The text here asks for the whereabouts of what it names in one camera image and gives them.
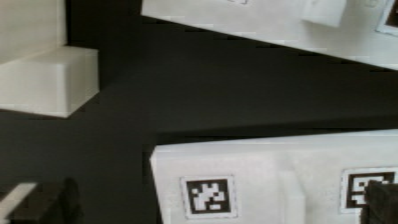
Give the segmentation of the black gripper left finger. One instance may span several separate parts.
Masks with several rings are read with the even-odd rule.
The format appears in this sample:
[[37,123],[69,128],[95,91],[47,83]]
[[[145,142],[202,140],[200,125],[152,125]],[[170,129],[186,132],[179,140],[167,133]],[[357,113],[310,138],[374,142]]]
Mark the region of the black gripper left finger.
[[19,183],[0,193],[0,224],[81,224],[76,181]]

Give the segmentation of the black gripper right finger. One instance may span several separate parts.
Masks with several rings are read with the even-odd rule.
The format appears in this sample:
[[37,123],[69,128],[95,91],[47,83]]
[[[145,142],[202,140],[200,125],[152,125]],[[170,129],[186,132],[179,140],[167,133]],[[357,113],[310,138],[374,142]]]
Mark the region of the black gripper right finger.
[[360,224],[398,224],[398,184],[371,181],[364,191]]

